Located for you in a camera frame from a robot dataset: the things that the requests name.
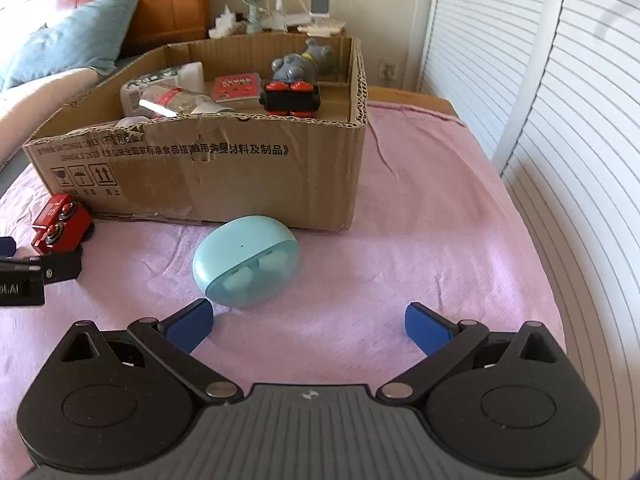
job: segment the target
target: wall outlet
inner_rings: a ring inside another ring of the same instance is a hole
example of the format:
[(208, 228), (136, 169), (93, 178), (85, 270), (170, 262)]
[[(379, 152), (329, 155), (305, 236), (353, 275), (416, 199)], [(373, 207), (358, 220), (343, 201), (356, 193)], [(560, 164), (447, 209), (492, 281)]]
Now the wall outlet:
[(398, 79), (398, 63), (381, 59), (378, 65), (378, 79), (380, 81), (395, 81)]

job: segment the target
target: white louvered door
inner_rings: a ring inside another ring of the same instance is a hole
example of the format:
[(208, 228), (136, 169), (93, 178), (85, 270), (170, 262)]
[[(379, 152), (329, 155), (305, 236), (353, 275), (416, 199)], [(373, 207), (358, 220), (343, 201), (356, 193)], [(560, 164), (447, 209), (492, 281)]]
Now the white louvered door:
[(437, 0), (429, 31), (422, 89), (493, 157), (600, 406), (587, 466), (626, 480), (640, 468), (640, 0)]
[(503, 181), (598, 400), (597, 478), (628, 478), (640, 445), (640, 0), (564, 0)]
[(452, 102), (489, 158), (516, 101), (543, 1), (436, 1), (422, 90)]

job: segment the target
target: gray plush toy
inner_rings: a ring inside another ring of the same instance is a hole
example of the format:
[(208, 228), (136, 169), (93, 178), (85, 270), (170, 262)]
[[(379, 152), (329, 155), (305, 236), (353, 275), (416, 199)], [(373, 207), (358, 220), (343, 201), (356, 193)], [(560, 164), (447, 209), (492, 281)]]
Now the gray plush toy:
[(319, 75), (329, 74), (335, 69), (334, 50), (330, 45), (320, 45), (314, 38), (309, 38), (305, 52), (274, 59), (271, 68), (272, 81), (293, 83), (303, 80), (315, 85)]

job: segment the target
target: pink bedsheet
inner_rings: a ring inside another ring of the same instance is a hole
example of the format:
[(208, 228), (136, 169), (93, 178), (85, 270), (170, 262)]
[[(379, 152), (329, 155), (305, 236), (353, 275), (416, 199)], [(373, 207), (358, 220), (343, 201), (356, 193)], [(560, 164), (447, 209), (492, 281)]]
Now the pink bedsheet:
[[(294, 283), (249, 310), (214, 306), (213, 332), (193, 353), (245, 392), (259, 381), (376, 389), (424, 357), (404, 333), (411, 301), (492, 330), (541, 320), (564, 344), (526, 228), (466, 127), (407, 106), (375, 104), (369, 113), (352, 229), (297, 230), (302, 262)], [(31, 220), (47, 199), (27, 168), (0, 200), (0, 235), (28, 247)], [(31, 465), (15, 412), (73, 322), (123, 329), (201, 296), (191, 258), (214, 227), (96, 223), (77, 281), (48, 286), (43, 307), (0, 310), (2, 479)]]

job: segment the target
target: teal pillow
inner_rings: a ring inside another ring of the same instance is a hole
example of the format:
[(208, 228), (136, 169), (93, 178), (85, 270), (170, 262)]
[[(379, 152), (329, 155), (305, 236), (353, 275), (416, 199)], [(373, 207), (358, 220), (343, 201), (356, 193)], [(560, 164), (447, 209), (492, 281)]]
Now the teal pillow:
[(73, 68), (115, 70), (124, 37), (139, 0), (94, 0), (78, 7), (53, 27), (37, 30), (0, 68), (0, 89), (7, 89)]

